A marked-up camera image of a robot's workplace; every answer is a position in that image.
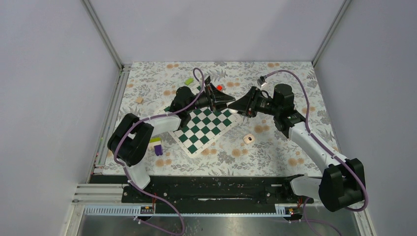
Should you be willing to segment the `white earbud case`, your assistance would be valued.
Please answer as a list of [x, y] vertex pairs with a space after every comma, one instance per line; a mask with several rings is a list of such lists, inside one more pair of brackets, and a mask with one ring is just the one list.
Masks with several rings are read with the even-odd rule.
[[230, 112], [230, 113], [232, 113], [232, 114], [237, 114], [237, 113], [238, 113], [238, 111], [237, 111], [237, 110], [234, 110], [234, 109], [230, 109], [230, 108], [229, 108], [228, 110], [229, 110], [229, 112]]

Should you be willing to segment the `beige earbud charging case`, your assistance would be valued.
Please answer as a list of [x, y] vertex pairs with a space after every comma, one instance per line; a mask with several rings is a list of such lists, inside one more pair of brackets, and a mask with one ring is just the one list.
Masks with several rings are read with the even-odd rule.
[[242, 140], [246, 145], [249, 145], [255, 141], [255, 136], [253, 134], [247, 134]]

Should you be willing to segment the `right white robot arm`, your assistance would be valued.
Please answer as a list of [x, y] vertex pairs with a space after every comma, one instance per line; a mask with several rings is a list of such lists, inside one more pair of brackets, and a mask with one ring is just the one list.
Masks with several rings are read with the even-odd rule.
[[321, 171], [321, 178], [305, 175], [286, 178], [282, 189], [284, 200], [293, 203], [301, 196], [310, 197], [320, 200], [331, 212], [359, 202], [367, 203], [363, 164], [356, 158], [346, 158], [314, 134], [307, 119], [295, 109], [290, 85], [276, 85], [273, 97], [265, 97], [263, 91], [252, 87], [228, 108], [248, 118], [257, 113], [273, 116], [277, 130], [296, 143]]

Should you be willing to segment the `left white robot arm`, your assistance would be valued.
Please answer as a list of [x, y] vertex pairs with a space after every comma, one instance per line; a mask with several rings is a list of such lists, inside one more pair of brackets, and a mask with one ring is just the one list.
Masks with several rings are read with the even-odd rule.
[[211, 112], [220, 112], [234, 101], [233, 96], [219, 91], [210, 78], [206, 78], [197, 94], [187, 86], [178, 88], [168, 112], [164, 114], [140, 119], [128, 113], [123, 117], [108, 140], [107, 147], [115, 161], [124, 168], [128, 182], [135, 186], [133, 194], [140, 202], [147, 202], [152, 197], [153, 190], [148, 186], [150, 177], [141, 164], [151, 137], [183, 129], [191, 120], [190, 113], [194, 110], [209, 108]]

